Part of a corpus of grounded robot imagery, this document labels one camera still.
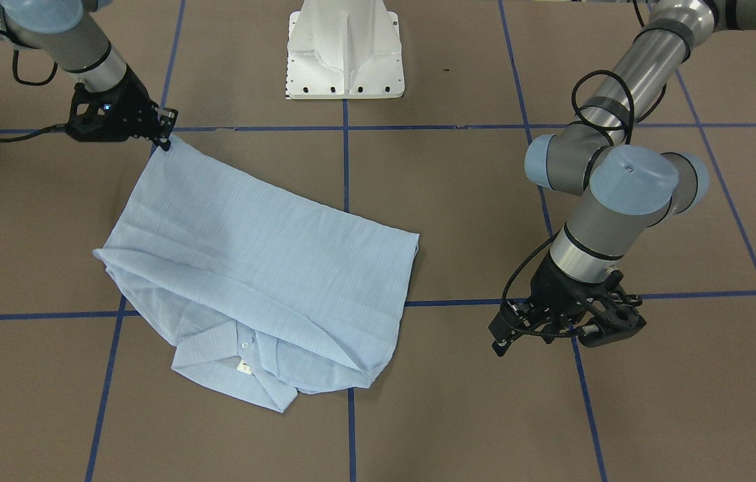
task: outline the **black tape band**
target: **black tape band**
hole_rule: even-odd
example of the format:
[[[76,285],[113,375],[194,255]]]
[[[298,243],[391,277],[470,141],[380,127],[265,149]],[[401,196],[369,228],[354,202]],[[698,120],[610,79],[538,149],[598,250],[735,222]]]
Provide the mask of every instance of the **black tape band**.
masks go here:
[[[623,127],[631,125],[631,113],[628,112],[625,106],[622,106],[622,104],[616,102],[610,97],[592,97],[583,103],[581,109],[586,107],[598,107],[604,109],[616,116],[616,118],[622,122]]]
[[[738,0],[726,0],[726,28],[740,30],[738,26]]]
[[[87,67],[84,67],[84,68],[79,68],[79,70],[66,70],[66,72],[70,74],[82,74],[84,72],[91,71],[93,70],[93,68],[96,68],[99,65],[102,65],[103,63],[105,63],[105,61],[108,60],[108,57],[110,57],[111,51],[112,51],[112,43],[108,42],[108,49],[105,51],[104,55],[102,55],[102,57],[96,60],[93,64],[88,65]]]
[[[687,61],[688,58],[690,58],[690,49],[693,48],[693,45],[696,42],[696,37],[693,36],[693,30],[690,30],[687,25],[681,23],[680,21],[677,21],[677,19],[656,19],[650,24],[645,25],[645,27],[643,27],[643,30],[640,30],[640,33],[637,34],[637,37],[634,37],[634,41],[636,42],[637,39],[639,39],[639,37],[644,33],[648,33],[649,31],[653,30],[671,31],[678,37],[681,37],[681,40],[684,41],[684,49],[686,50],[684,52],[684,60],[682,60],[681,63],[683,64]]]
[[[596,257],[598,259],[602,260],[620,260],[624,256],[608,256],[608,255],[602,255],[601,253],[598,253],[597,251],[590,250],[586,246],[583,245],[580,241],[577,241],[577,238],[575,238],[573,235],[571,235],[571,231],[568,231],[568,223],[565,223],[565,225],[562,227],[562,231],[565,233],[565,237],[568,238],[568,241],[571,241],[571,244],[574,244],[577,249],[580,251],[583,251],[589,256]]]

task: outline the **gray robot arm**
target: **gray robot arm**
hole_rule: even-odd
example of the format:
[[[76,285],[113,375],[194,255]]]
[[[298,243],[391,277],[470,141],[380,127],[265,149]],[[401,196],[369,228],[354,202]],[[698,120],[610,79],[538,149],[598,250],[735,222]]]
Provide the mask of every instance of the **gray robot arm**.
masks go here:
[[[0,0],[1,40],[42,49],[75,82],[66,133],[77,141],[144,137],[169,149],[177,112],[162,109],[90,12],[109,0]]]
[[[686,153],[620,144],[690,52],[714,31],[734,29],[756,29],[756,0],[661,0],[613,71],[593,73],[607,79],[575,104],[574,122],[531,143],[527,177],[581,201],[533,275],[530,298],[521,304],[503,296],[489,325],[498,355],[522,335],[547,343],[577,336],[596,347],[645,326],[642,300],[622,290],[616,264],[645,228],[702,199],[708,171]]]

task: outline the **fabric fold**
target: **fabric fold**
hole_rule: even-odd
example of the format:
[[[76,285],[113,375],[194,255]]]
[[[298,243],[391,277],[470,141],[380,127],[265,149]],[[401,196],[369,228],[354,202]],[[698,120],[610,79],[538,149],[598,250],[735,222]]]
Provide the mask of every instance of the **fabric fold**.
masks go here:
[[[297,391],[368,388],[396,346],[418,235],[172,140],[94,251],[175,345],[172,368],[278,412]]]

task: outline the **blue tape grid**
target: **blue tape grid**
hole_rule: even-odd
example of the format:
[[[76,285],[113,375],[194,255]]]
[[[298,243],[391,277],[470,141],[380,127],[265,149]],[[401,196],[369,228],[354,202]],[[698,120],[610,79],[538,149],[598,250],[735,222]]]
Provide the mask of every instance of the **blue tape grid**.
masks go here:
[[[170,80],[173,73],[173,66],[175,64],[177,46],[179,46],[179,36],[182,26],[183,14],[185,13],[186,0],[181,0],[179,6],[179,17],[177,18],[176,30],[173,36],[173,46],[170,54],[170,61],[167,65],[167,75],[165,79],[164,89],[161,95],[161,106],[164,106],[167,101],[167,93],[169,91]],[[197,126],[197,127],[177,127],[174,131],[177,132],[213,132],[213,131],[341,131],[343,133],[343,171],[344,171],[344,205],[345,211],[350,211],[350,171],[349,171],[349,133],[350,131],[455,131],[455,129],[522,129],[525,132],[528,143],[532,141],[533,129],[561,129],[565,125],[561,123],[530,123],[527,118],[527,112],[524,102],[524,94],[520,82],[520,76],[518,68],[516,68],[514,51],[512,49],[512,40],[510,39],[509,28],[506,21],[506,12],[504,12],[503,0],[498,0],[498,9],[500,10],[500,20],[503,25],[504,38],[506,39],[506,48],[509,55],[510,66],[512,66],[512,74],[515,81],[516,92],[518,92],[518,107],[521,110],[523,123],[516,123],[515,125],[363,125],[353,126],[349,125],[348,114],[348,102],[342,102],[342,125],[341,126]],[[706,128],[754,128],[756,129],[756,123],[702,123],[699,116],[696,113],[696,107],[693,105],[690,92],[688,92],[686,83],[681,73],[677,73],[678,83],[681,85],[681,89],[684,91],[688,106],[693,115],[695,122],[693,123],[644,123],[638,125],[638,128],[696,128],[699,129],[702,135],[703,143],[708,151],[711,163],[715,168],[715,174],[718,181],[723,187],[724,195],[729,203],[730,210],[733,217],[738,224],[741,237],[747,247],[750,254],[753,266],[756,272],[756,256],[755,251],[752,248],[752,243],[747,235],[746,229],[741,221],[740,215],[736,208],[735,202],[727,188],[727,184],[724,180],[723,173],[717,164],[717,158],[715,158],[714,151],[712,150],[711,143],[708,141],[708,137],[705,134]],[[34,131],[35,129],[0,129],[0,135],[18,135],[26,134]],[[544,198],[543,190],[540,188],[541,210],[543,211],[543,217],[546,223],[547,231],[553,232],[550,222],[549,212],[547,211],[547,203]],[[730,291],[730,292],[699,292],[699,293],[648,293],[644,295],[645,299],[696,299],[696,298],[729,298],[729,297],[750,297],[756,296],[756,290],[744,290],[744,291]],[[451,299],[451,300],[423,300],[423,301],[409,301],[405,303],[406,307],[427,307],[427,306],[466,306],[466,305],[498,305],[500,300],[498,299]],[[90,458],[88,459],[88,467],[85,480],[92,480],[94,473],[94,466],[96,466],[96,457],[98,452],[98,446],[100,436],[102,436],[102,427],[104,424],[104,417],[106,412],[106,404],[108,403],[108,394],[110,389],[110,382],[112,379],[113,367],[116,360],[116,354],[118,349],[119,333],[121,332],[122,323],[125,317],[139,317],[139,313],[136,311],[127,311],[125,309],[126,300],[121,298],[119,303],[119,309],[117,311],[85,311],[85,312],[63,312],[63,313],[28,313],[28,314],[0,314],[0,321],[5,320],[33,320],[33,319],[72,319],[72,318],[97,318],[97,317],[115,317],[116,323],[113,330],[111,351],[108,357],[108,368],[106,368],[106,376],[104,386],[102,388],[102,399],[100,400],[99,412],[96,418],[96,430],[94,430],[93,442],[90,447]],[[577,366],[577,375],[581,384],[583,392],[583,402],[587,412],[587,418],[589,421],[589,431],[595,447],[595,457],[598,462],[599,472],[601,480],[607,481],[607,471],[605,470],[604,459],[601,451],[601,445],[599,443],[598,433],[595,427],[595,415],[592,409],[591,398],[589,396],[589,390],[586,385],[583,360],[580,356],[579,348],[577,348],[577,342],[573,339],[573,353]],[[356,452],[356,437],[355,437],[355,408],[356,399],[353,388],[348,390],[348,436],[349,436],[349,476],[353,482],[357,479],[357,452]]]

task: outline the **blue joint cap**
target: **blue joint cap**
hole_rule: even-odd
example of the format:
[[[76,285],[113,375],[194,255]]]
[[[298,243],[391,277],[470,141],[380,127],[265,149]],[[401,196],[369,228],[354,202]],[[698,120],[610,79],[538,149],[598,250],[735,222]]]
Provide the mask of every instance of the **blue joint cap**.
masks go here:
[[[708,167],[705,167],[705,162],[702,162],[702,159],[699,159],[695,155],[690,155],[690,153],[675,154],[687,159],[687,162],[693,167],[693,171],[696,171],[696,197],[693,198],[693,202],[690,203],[687,209],[682,211],[683,214],[692,210],[696,204],[699,204],[699,201],[705,198],[705,194],[708,193],[708,185],[711,183],[711,177],[708,174]]]
[[[627,216],[646,216],[666,207],[676,186],[678,169],[671,162],[631,145],[614,147],[589,180],[598,202]]]
[[[547,147],[553,134],[539,135],[532,141],[524,156],[524,173],[532,182],[543,188],[551,189],[550,181],[547,180]]]
[[[6,15],[29,31],[63,33],[84,17],[81,0],[1,0]]]

